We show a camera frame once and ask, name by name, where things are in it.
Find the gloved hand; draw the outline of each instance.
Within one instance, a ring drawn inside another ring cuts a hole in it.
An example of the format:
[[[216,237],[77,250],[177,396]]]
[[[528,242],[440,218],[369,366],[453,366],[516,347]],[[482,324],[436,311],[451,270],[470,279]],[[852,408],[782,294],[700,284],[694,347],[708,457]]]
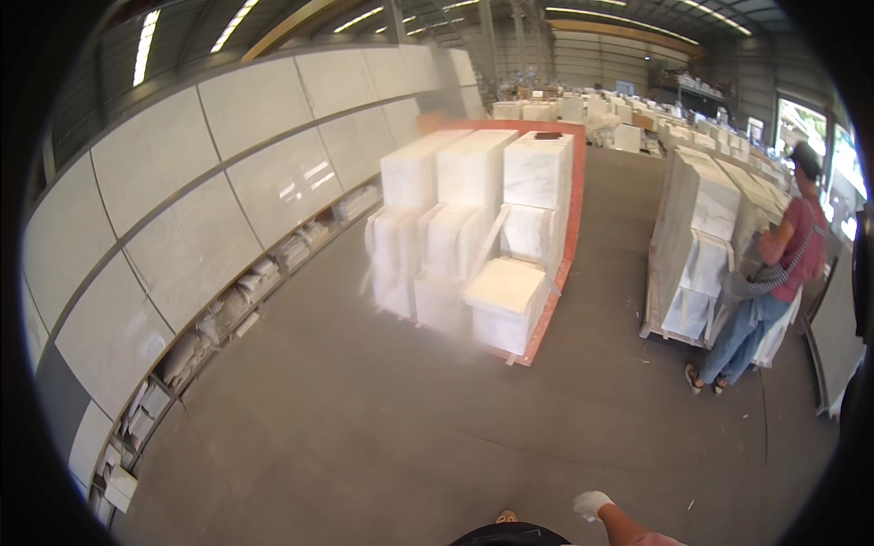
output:
[[[614,502],[601,491],[586,491],[573,500],[573,511],[591,523],[595,520],[600,521],[598,510],[605,504],[614,504]]]

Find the concrete floor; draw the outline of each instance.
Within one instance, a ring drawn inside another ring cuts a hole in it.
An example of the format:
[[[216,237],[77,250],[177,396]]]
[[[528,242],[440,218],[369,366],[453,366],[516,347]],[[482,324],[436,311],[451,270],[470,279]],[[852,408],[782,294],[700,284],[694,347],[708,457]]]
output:
[[[375,314],[358,223],[267,302],[157,430],[125,544],[442,544],[503,508],[577,544],[607,492],[690,545],[770,544],[837,441],[801,338],[693,397],[701,353],[637,337],[664,161],[588,149],[579,249],[531,368]]]

